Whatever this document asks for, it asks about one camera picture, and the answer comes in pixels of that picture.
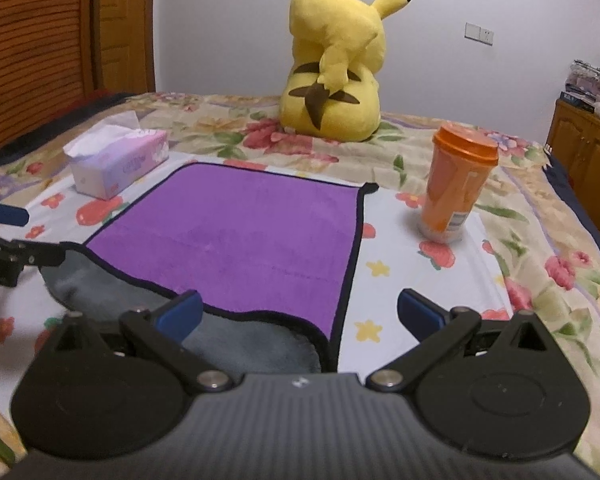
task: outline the tissue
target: tissue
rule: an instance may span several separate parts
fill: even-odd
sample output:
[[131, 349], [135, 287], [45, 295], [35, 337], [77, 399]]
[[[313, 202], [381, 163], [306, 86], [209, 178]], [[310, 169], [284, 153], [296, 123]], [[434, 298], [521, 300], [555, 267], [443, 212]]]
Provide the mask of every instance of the tissue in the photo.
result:
[[169, 156], [164, 130], [144, 130], [136, 113], [110, 116], [64, 147], [75, 189], [109, 200]]

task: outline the purple towel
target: purple towel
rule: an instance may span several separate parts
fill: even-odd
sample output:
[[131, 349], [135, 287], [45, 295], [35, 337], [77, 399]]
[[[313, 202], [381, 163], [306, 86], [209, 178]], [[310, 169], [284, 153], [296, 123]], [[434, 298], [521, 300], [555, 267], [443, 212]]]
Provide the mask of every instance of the purple towel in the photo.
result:
[[87, 247], [134, 278], [177, 293], [197, 289], [205, 303], [231, 312], [300, 317], [330, 337], [344, 319], [363, 195], [373, 187], [190, 164]]

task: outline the orange lid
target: orange lid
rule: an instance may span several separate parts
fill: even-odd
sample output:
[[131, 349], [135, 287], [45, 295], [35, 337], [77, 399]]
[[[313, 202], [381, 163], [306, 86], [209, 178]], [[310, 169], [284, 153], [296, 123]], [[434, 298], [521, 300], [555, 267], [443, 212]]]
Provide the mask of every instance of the orange lid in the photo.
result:
[[433, 142], [441, 149], [467, 160], [498, 165], [498, 144], [470, 128], [459, 124], [445, 123], [433, 135]]

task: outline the wooden headboard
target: wooden headboard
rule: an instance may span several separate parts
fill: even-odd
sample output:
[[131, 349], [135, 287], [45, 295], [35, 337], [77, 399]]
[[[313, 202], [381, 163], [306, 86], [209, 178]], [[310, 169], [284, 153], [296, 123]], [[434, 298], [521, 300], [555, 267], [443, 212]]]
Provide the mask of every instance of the wooden headboard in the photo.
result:
[[0, 0], [0, 147], [94, 89], [92, 0]]

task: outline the logo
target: logo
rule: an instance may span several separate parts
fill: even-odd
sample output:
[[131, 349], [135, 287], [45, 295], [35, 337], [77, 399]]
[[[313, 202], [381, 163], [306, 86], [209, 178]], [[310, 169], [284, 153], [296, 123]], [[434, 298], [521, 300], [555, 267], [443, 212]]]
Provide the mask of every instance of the logo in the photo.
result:
[[298, 377], [297, 379], [294, 379], [293, 381], [291, 381], [291, 384], [293, 386], [295, 386], [296, 388], [304, 388], [304, 387], [308, 386], [309, 384], [311, 384], [311, 381], [309, 379], [307, 379], [306, 377]]
[[132, 173], [140, 169], [142, 163], [146, 159], [146, 155], [136, 156], [122, 167], [122, 173]]

